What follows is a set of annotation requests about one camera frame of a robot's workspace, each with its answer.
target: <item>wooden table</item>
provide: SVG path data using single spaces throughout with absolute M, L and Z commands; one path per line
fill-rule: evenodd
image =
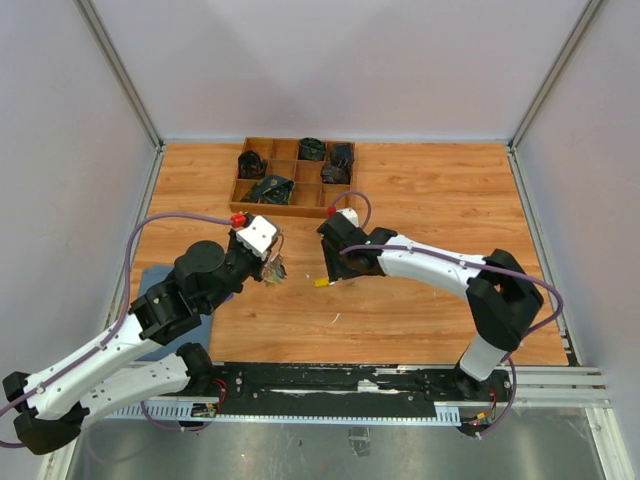
M 463 253 L 513 253 L 525 271 L 540 268 L 502 145 L 357 144 L 357 187 L 373 202 L 370 228 L 383 226 Z M 170 145 L 150 214 L 189 211 L 228 218 L 240 144 Z M 356 202 L 364 214 L 364 203 Z M 220 361 L 455 363 L 475 334 L 469 307 L 429 285 L 361 277 L 315 288 L 326 276 L 318 219 L 272 217 L 285 233 L 288 278 L 249 281 L 215 312 L 210 353 Z M 146 227 L 134 264 L 172 264 L 202 239 L 224 247 L 228 229 L 167 219 Z M 538 320 L 550 312 L 547 303 Z M 567 363 L 555 324 L 527 338 L 516 363 Z

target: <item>gray wall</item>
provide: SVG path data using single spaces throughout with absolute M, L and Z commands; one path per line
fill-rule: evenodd
M 4 377 L 50 365 L 103 324 L 152 148 L 72 1 L 0 10 Z M 0 477 L 35 478 L 41 460 L 0 450 Z
M 507 139 L 585 0 L 95 0 L 166 138 Z
M 580 351 L 640 473 L 640 2 L 612 0 L 519 149 Z

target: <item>wooden organizer box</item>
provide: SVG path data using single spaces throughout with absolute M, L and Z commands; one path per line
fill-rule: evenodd
M 351 143 L 354 154 L 354 166 L 349 185 L 333 185 L 322 183 L 320 171 L 329 162 L 329 152 L 336 141 L 324 141 L 327 146 L 323 162 L 298 160 L 298 139 L 247 137 L 242 152 L 253 150 L 267 161 L 266 175 L 280 175 L 294 181 L 293 194 L 289 205 L 272 205 L 268 203 L 241 202 L 242 197 L 251 190 L 258 180 L 238 178 L 236 170 L 235 183 L 229 199 L 232 212 L 251 212 L 257 215 L 286 215 L 292 217 L 324 218 L 327 207 L 339 194 L 351 190 L 354 185 L 355 169 L 358 160 L 355 157 L 355 145 Z M 351 206 L 350 197 L 342 198 L 338 208 Z

